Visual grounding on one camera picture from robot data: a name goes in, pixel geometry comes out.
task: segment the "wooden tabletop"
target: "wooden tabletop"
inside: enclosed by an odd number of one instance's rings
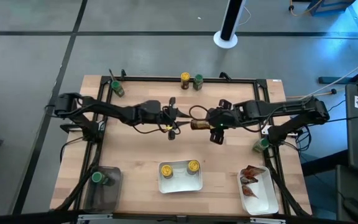
[[[80,93],[96,98],[100,79],[99,75],[86,75]],[[281,80],[267,80],[267,84],[271,102],[285,101]],[[185,113],[193,105],[215,108],[220,99],[232,103],[255,99],[250,84],[204,83],[200,91],[192,88],[182,90],[177,82],[122,82],[122,85],[125,96],[120,98],[113,94],[111,103],[115,105],[128,106],[146,100],[159,100],[164,106],[170,97],[175,96],[176,106]],[[202,118],[205,112],[194,110],[193,116]],[[288,119],[284,116],[274,118],[274,121],[275,124],[282,124]],[[137,127],[141,131],[156,128],[151,124]],[[81,135],[81,132],[70,133],[68,141]],[[181,134],[174,141],[169,141],[167,135],[161,132],[139,134],[132,127],[109,118],[100,165],[118,167],[122,172],[118,213],[247,216],[241,206],[236,175],[248,165],[264,165],[262,155],[251,150],[258,139],[259,133],[242,128],[229,129],[225,131],[224,144],[217,145],[209,141],[209,131],[192,131],[189,126],[183,126]],[[292,138],[287,138],[287,141],[295,144]],[[65,148],[50,208],[59,206],[77,184],[85,147],[85,142],[78,142]],[[298,153],[284,145],[280,146],[280,155],[287,188],[302,208],[311,214]],[[203,188],[198,192],[160,193],[159,163],[189,159],[200,161]],[[275,190],[279,212],[283,213],[280,190],[277,186]]]

